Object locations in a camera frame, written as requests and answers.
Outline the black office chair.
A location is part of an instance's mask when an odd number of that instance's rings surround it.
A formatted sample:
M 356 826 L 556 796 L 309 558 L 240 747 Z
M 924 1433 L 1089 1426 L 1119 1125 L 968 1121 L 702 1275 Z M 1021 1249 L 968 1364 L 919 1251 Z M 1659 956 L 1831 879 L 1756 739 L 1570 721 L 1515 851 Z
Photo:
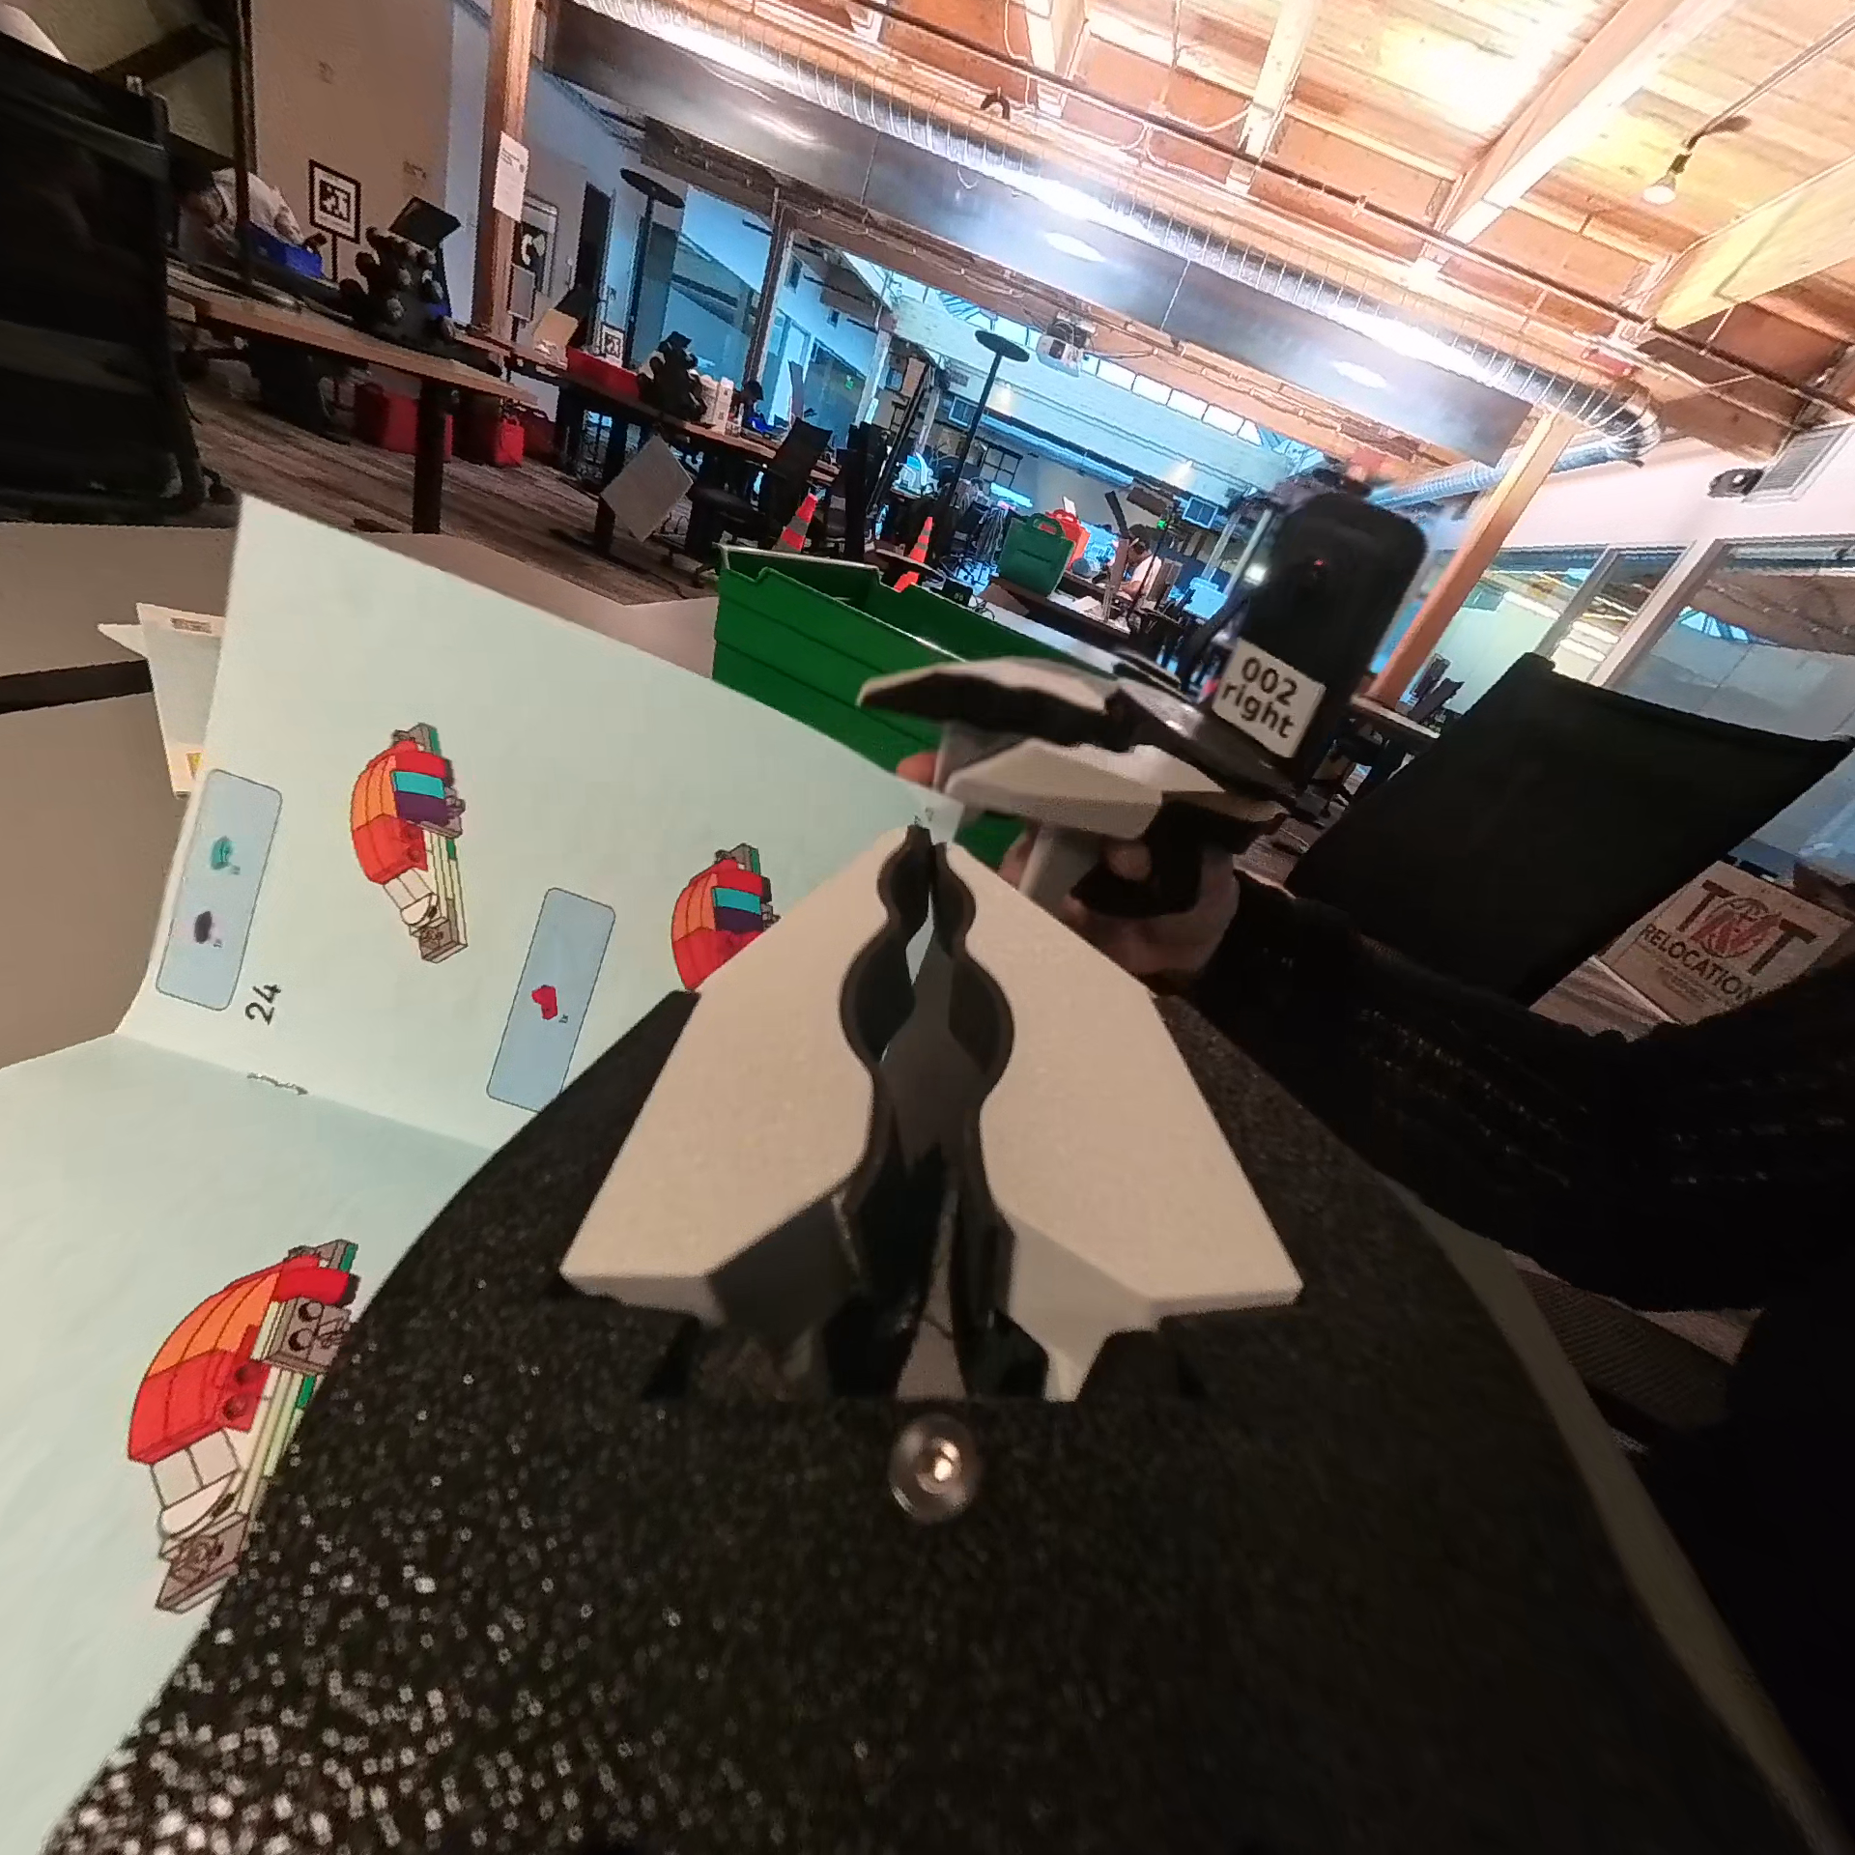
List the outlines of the black office chair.
M 1530 1007 L 1836 772 L 1845 736 L 1738 726 L 1523 656 L 1285 877 L 1360 935 Z

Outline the person's right hand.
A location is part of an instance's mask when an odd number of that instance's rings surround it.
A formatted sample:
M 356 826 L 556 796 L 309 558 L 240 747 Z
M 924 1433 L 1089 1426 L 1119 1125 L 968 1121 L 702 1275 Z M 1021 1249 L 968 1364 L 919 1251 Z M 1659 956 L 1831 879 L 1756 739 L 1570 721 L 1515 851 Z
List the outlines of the person's right hand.
M 1200 859 L 1194 902 L 1184 912 L 1108 917 L 1071 893 L 1059 904 L 1056 918 L 1148 988 L 1181 992 L 1194 982 L 1230 934 L 1240 900 L 1235 857 L 1210 847 Z

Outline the white instruction leaflet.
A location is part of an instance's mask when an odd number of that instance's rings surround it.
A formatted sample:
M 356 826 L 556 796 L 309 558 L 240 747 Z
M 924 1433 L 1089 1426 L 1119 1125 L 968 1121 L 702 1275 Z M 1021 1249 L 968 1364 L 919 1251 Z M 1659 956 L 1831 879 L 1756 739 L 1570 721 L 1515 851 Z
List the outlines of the white instruction leaflet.
M 102 622 L 100 633 L 146 660 L 170 785 L 188 796 L 201 775 L 225 615 L 140 603 L 135 622 Z

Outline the silver ventilation duct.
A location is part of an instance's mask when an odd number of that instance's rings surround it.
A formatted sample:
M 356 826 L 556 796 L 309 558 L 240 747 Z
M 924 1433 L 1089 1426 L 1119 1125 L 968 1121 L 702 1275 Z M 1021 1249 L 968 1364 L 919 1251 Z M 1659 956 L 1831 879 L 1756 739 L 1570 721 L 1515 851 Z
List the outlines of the silver ventilation duct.
M 1664 444 L 1665 430 L 1657 409 L 1643 394 L 1615 392 L 1603 387 L 1565 378 L 1530 362 L 1515 362 L 1490 378 L 1470 374 L 1478 387 L 1507 392 L 1530 410 L 1573 419 L 1580 434 L 1549 466 L 1549 475 L 1565 475 L 1612 464 L 1643 464 Z M 1373 490 L 1372 501 L 1383 508 L 1411 508 L 1470 501 L 1494 487 L 1515 468 L 1522 447 L 1498 459 L 1469 459 L 1423 477 L 1402 478 Z

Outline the wooden table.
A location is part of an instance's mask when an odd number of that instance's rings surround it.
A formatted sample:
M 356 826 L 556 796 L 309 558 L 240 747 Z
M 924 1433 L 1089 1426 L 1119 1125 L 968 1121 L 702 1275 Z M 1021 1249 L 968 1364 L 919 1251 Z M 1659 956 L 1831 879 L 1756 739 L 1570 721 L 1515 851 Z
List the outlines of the wooden table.
M 534 394 L 517 379 L 379 339 L 300 302 L 271 304 L 259 296 L 233 294 L 206 285 L 179 270 L 170 271 L 169 296 L 172 304 L 193 309 L 204 326 L 220 334 L 259 336 L 309 356 L 385 369 L 407 379 L 418 379 L 419 394 L 415 402 L 409 510 L 411 532 L 415 533 L 428 537 L 445 529 L 448 475 L 446 416 L 450 412 L 450 398 L 478 398 L 520 409 L 537 404 Z

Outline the printed cardboard box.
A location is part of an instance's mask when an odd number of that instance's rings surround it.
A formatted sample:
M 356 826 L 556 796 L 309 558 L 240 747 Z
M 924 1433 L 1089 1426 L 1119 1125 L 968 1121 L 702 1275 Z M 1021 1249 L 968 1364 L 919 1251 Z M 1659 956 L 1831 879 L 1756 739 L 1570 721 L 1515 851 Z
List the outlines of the printed cardboard box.
M 1716 864 L 1582 963 L 1536 1010 L 1560 1024 L 1643 1036 L 1734 1010 L 1851 959 L 1851 882 L 1815 865 L 1785 880 Z

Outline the black floor lamp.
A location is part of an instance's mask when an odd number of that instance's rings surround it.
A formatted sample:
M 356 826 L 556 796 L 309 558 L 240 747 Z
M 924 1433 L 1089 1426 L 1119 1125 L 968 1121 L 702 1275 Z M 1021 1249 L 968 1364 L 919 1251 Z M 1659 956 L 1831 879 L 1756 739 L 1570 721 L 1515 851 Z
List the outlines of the black floor lamp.
M 978 342 L 989 356 L 989 369 L 968 422 L 958 472 L 966 487 L 966 511 L 958 522 L 961 563 L 968 573 L 974 573 L 992 563 L 1009 515 L 1009 508 L 1001 504 L 996 495 L 999 472 L 986 462 L 986 457 L 977 459 L 977 452 L 988 450 L 982 444 L 982 423 L 1002 369 L 1007 365 L 1021 365 L 1030 357 L 1030 351 L 1019 339 L 1011 339 L 1001 331 L 980 331 Z

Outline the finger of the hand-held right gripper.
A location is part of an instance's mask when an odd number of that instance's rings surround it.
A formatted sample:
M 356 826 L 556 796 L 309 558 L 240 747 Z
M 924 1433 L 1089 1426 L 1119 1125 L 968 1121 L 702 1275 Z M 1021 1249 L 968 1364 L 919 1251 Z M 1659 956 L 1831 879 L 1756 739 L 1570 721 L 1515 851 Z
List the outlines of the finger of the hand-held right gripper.
M 1205 819 L 1235 814 L 1218 779 L 1165 749 L 1007 733 L 945 731 L 939 792 L 968 811 L 1114 842 L 1137 842 L 1169 805 Z
M 856 707 L 977 736 L 1126 750 L 1117 683 L 1070 660 L 982 658 L 900 669 L 862 684 Z

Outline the pale blue instruction booklet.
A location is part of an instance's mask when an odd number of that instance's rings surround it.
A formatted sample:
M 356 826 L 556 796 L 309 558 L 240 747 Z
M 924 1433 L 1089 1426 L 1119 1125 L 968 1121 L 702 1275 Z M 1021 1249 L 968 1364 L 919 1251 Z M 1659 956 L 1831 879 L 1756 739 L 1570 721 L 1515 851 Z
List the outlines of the pale blue instruction booklet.
M 111 1033 L 4 1070 L 4 1850 L 213 1614 L 322 1364 L 441 1206 L 668 993 L 961 812 L 680 664 L 250 504 Z

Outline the ceiling spotlight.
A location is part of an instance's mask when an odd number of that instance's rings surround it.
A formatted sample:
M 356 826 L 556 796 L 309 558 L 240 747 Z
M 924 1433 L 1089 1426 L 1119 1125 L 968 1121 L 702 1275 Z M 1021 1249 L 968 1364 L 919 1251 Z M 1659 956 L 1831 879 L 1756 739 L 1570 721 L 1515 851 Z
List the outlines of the ceiling spotlight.
M 1706 121 L 1701 128 L 1689 133 L 1688 138 L 1683 138 L 1683 145 L 1668 161 L 1665 169 L 1640 190 L 1640 200 L 1650 204 L 1672 203 L 1679 197 L 1680 181 L 1688 172 L 1695 151 L 1709 136 L 1734 135 L 1743 133 L 1744 128 L 1750 128 L 1750 114 L 1744 111 L 1730 111 Z

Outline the black cabinet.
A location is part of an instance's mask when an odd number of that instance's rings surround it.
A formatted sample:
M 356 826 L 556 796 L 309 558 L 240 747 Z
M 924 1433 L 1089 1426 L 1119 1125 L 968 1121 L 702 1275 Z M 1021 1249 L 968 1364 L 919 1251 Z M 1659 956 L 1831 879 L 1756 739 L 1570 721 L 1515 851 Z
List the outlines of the black cabinet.
M 169 111 L 15 9 L 2 44 L 4 519 L 233 525 L 172 345 Z

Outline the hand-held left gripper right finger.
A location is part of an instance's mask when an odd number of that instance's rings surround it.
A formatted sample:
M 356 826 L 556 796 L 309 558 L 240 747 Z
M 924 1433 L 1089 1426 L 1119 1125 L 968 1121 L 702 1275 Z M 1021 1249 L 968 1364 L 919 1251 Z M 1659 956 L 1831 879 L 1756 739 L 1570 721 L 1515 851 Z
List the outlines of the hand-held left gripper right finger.
M 961 847 L 934 944 L 977 1075 L 950 1135 L 964 1388 L 1204 1398 L 1180 1323 L 1288 1306 L 1303 1278 L 1158 1003 Z

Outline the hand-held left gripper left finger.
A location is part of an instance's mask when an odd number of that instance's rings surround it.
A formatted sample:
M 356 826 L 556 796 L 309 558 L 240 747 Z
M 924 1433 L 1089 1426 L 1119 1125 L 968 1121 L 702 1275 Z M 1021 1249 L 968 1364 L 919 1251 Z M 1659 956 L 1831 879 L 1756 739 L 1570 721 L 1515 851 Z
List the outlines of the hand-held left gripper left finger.
M 563 1281 L 897 1391 L 934 1271 L 934 1193 L 886 1072 L 932 914 L 925 826 L 882 832 L 697 992 Z

